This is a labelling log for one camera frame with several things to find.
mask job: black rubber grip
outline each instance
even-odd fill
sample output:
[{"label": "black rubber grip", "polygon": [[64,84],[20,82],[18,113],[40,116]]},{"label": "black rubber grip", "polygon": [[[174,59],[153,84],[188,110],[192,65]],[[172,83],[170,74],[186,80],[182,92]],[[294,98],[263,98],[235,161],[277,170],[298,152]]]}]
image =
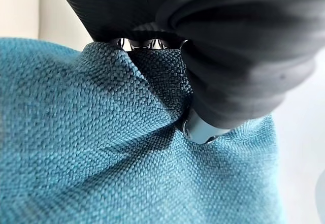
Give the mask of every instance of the black rubber grip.
[{"label": "black rubber grip", "polygon": [[325,0],[67,1],[95,41],[189,40],[193,106],[223,129],[270,113],[325,45]]},{"label": "black rubber grip", "polygon": [[166,0],[156,21],[190,40],[194,109],[223,129],[275,109],[325,45],[325,0]]}]

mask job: teal upholstery fabric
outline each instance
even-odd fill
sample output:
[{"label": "teal upholstery fabric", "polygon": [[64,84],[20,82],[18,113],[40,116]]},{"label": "teal upholstery fabric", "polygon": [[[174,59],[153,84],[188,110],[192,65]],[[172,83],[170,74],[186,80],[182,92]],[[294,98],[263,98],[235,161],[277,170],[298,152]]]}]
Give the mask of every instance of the teal upholstery fabric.
[{"label": "teal upholstery fabric", "polygon": [[0,39],[1,223],[282,223],[272,118],[178,130],[176,50]]}]

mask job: teal fabric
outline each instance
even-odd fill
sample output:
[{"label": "teal fabric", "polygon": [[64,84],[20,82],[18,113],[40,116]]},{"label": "teal fabric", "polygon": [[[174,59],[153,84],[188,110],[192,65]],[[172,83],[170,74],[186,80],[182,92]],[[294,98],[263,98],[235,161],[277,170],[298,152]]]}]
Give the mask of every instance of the teal fabric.
[{"label": "teal fabric", "polygon": [[176,50],[0,39],[1,223],[282,223],[272,118],[210,145]]}]

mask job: white wall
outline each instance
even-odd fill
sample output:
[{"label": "white wall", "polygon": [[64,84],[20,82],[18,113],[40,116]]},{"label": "white wall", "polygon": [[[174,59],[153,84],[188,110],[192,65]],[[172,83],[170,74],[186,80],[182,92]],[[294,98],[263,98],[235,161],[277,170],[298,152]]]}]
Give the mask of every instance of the white wall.
[{"label": "white wall", "polygon": [[315,187],[325,170],[325,50],[317,69],[274,112],[280,148],[280,190],[289,223],[319,224]]}]

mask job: woven fabric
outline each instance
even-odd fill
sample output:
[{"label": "woven fabric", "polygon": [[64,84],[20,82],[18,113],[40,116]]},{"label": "woven fabric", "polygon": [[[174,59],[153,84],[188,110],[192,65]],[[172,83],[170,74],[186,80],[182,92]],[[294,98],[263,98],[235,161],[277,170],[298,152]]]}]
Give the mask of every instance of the woven fabric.
[{"label": "woven fabric", "polygon": [[179,51],[0,39],[1,223],[282,223],[270,116],[210,145]]}]

